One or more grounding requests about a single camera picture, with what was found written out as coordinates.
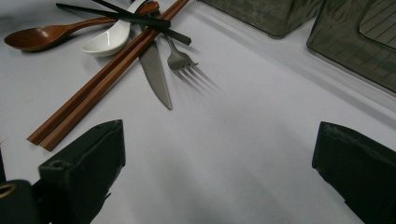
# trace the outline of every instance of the stainless steel knife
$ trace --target stainless steel knife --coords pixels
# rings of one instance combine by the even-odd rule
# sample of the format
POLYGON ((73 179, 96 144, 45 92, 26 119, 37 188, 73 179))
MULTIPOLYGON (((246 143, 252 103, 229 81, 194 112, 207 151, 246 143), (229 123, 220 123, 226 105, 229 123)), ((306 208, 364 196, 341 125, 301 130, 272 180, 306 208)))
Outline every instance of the stainless steel knife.
POLYGON ((171 98, 165 75, 160 60, 157 45, 153 42, 140 56, 139 61, 148 79, 148 83, 158 99, 168 108, 172 109, 171 98))

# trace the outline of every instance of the wooden spoon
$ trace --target wooden spoon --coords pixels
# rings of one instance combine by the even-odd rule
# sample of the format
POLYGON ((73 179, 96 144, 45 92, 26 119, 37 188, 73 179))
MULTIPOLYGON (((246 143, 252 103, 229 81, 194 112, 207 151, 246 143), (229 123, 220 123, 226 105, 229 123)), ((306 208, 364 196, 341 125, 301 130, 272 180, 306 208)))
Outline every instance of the wooden spoon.
MULTIPOLYGON (((160 8, 158 2, 149 2, 142 7, 138 15, 147 15, 160 8)), ((93 25, 107 24, 116 22, 116 19, 101 17, 87 21, 81 21, 68 25, 51 25, 21 30, 4 38, 4 42, 14 49, 23 51, 38 51, 52 47, 65 37, 75 31, 93 25)))

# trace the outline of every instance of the spoon bowl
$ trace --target spoon bowl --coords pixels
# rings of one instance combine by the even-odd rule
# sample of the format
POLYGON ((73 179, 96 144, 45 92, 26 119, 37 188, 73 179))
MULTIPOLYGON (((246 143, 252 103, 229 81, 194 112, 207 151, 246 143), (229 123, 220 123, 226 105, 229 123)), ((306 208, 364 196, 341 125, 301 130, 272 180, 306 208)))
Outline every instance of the spoon bowl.
MULTIPOLYGON (((127 9, 129 12, 136 11, 148 0, 136 0, 127 9)), ((85 43, 82 51, 94 56, 109 56, 117 53, 127 42, 131 30, 131 23, 128 21, 117 21, 106 32, 94 37, 85 43)))

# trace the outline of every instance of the table surface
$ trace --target table surface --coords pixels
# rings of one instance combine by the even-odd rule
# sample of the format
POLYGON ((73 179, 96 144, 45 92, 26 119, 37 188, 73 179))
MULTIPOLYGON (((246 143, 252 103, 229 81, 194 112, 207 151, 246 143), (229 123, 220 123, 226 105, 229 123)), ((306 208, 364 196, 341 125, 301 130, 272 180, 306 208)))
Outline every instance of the table surface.
MULTIPOLYGON (((114 4, 127 7, 126 0, 114 4)), ((162 10, 174 1, 162 0, 162 10)), ((97 7, 92 1, 62 3, 97 7)), ((0 37, 94 16, 50 0, 3 1, 0 37)), ((396 148, 396 98, 308 52, 309 21, 283 39, 201 2, 173 28, 199 63, 177 77, 157 38, 174 109, 167 110, 135 62, 104 99, 48 152, 26 141, 111 57, 80 47, 109 26, 25 53, 0 44, 0 143, 7 179, 39 179, 36 167, 91 127, 122 119, 126 166, 93 223, 362 223, 311 167, 318 126, 328 121, 396 148)), ((132 36, 139 33, 134 26, 132 36)))

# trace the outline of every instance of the wooden chopsticks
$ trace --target wooden chopsticks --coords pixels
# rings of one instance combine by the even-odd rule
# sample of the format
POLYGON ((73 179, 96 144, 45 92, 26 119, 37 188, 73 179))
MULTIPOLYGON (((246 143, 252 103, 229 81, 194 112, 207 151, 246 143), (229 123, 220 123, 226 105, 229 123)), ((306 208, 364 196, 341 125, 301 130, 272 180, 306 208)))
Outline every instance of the wooden chopsticks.
MULTIPOLYGON (((189 0, 177 0, 160 18, 172 20, 188 2, 189 0)), ((158 33, 151 28, 145 29, 35 130, 27 140, 35 145, 42 146, 48 151, 52 151, 104 97, 122 73, 154 40, 158 33)))

